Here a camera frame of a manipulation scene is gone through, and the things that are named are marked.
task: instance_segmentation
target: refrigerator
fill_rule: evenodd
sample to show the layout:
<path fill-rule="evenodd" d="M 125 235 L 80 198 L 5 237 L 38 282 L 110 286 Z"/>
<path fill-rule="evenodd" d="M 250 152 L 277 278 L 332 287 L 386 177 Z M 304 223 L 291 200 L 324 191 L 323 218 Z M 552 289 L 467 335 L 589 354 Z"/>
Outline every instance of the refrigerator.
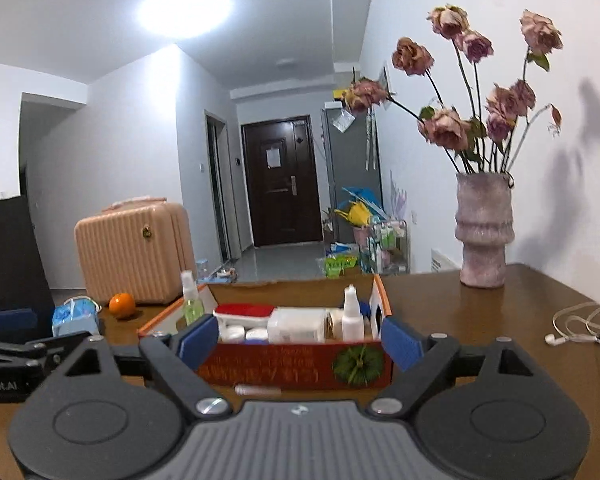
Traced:
<path fill-rule="evenodd" d="M 382 180 L 380 177 L 380 161 L 376 156 L 376 168 L 370 163 L 365 169 L 366 161 L 366 114 L 356 117 L 353 124 L 344 132 L 333 125 L 333 121 L 342 113 L 339 109 L 322 110 L 322 131 L 324 133 L 324 150 L 327 159 L 327 176 L 329 179 L 329 197 L 331 208 L 336 209 L 342 202 L 350 199 L 343 187 L 367 187 L 382 202 Z M 377 143 L 371 146 L 378 154 Z M 353 229 L 343 218 L 336 216 L 333 232 L 335 240 L 344 244 L 354 243 Z"/>

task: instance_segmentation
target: suitcase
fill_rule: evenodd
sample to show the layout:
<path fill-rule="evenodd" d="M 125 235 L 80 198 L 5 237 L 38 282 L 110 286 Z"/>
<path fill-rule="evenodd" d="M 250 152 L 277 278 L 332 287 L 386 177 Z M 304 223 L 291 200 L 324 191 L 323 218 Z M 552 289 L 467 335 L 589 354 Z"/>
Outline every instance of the suitcase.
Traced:
<path fill-rule="evenodd" d="M 136 303 L 182 295 L 180 272 L 196 272 L 189 216 L 165 198 L 118 202 L 75 226 L 87 294 L 100 304 L 128 292 Z"/>

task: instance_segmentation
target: wooden table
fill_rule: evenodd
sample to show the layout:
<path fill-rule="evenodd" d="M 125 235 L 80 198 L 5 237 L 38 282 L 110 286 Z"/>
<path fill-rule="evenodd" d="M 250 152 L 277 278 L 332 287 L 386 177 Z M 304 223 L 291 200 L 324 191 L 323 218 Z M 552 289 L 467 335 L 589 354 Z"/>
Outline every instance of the wooden table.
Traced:
<path fill-rule="evenodd" d="M 544 336 L 552 332 L 553 314 L 588 298 L 529 267 L 507 268 L 507 283 L 498 290 L 478 290 L 460 285 L 457 272 L 414 274 L 384 278 L 396 316 L 423 334 L 447 332 L 466 344 L 488 344 L 507 335 L 522 345 L 577 402 L 589 419 L 591 442 L 576 480 L 600 480 L 600 346 L 565 344 L 552 348 Z M 161 308 L 144 307 L 141 317 L 119 322 L 103 311 L 107 338 L 112 344 L 134 344 L 136 329 Z M 244 400 L 229 388 L 218 388 L 235 404 Z M 361 402 L 372 398 L 369 391 Z M 311 392 L 294 398 L 338 398 L 341 392 Z M 6 444 L 6 430 L 15 405 L 0 404 L 0 476 L 21 480 Z"/>

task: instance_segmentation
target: red lid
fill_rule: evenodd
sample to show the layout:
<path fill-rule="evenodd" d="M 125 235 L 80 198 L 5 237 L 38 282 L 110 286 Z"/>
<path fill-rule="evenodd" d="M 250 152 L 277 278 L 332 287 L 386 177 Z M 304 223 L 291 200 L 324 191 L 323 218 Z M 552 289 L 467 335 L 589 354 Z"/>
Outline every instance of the red lid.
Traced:
<path fill-rule="evenodd" d="M 272 305 L 254 305 L 251 303 L 224 303 L 216 307 L 216 314 L 227 316 L 269 317 L 275 309 Z"/>

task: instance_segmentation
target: orange fruit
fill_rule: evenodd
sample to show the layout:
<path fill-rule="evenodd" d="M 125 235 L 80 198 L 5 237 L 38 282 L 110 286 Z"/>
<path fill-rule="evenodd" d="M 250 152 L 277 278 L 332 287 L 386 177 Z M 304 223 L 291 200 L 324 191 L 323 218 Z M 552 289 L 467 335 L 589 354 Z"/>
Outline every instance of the orange fruit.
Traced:
<path fill-rule="evenodd" d="M 131 294 L 122 292 L 109 301 L 109 311 L 116 319 L 126 319 L 136 313 L 136 302 Z"/>

